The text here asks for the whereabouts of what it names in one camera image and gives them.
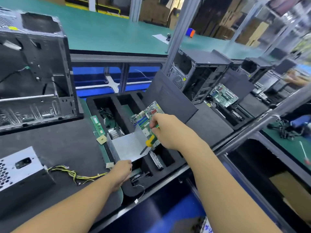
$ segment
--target white connector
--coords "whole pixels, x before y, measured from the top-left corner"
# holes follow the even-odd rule
[[[114,165],[115,165],[114,162],[106,163],[106,168],[113,168]]]

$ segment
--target white paper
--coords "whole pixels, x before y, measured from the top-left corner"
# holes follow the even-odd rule
[[[166,41],[166,37],[163,36],[162,34],[157,34],[157,35],[152,35],[152,36],[155,37],[155,38],[157,38],[157,39],[159,39],[161,42],[166,43],[167,45],[169,44],[169,42]]]

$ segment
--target black foam insert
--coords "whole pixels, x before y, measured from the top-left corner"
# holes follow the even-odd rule
[[[126,115],[122,109],[122,105],[129,105],[133,113],[139,113],[140,111],[146,109],[146,106],[142,102],[145,93],[143,91],[131,91],[116,94],[106,94],[88,97],[86,103],[92,115],[96,115],[99,122],[101,123],[105,133],[108,133],[108,129],[104,125],[103,118],[99,115],[100,107],[108,107],[117,124],[121,127],[125,134],[134,132],[134,126],[130,122],[130,118]],[[104,144],[107,154],[111,161],[114,161],[108,145]],[[177,171],[183,165],[186,164],[186,160],[181,156],[178,151],[169,150],[159,145],[155,149],[155,154],[160,156],[165,165],[163,170],[158,170],[154,164],[150,155],[146,155],[141,159],[134,161],[133,166],[141,168],[144,172],[150,172],[150,175],[139,178],[135,183],[136,185],[142,185],[145,189],[152,188],[156,183],[170,176],[172,173]],[[130,180],[126,181],[122,185],[122,191],[125,196],[129,197],[131,201],[139,197],[144,188],[141,186],[133,186]]]

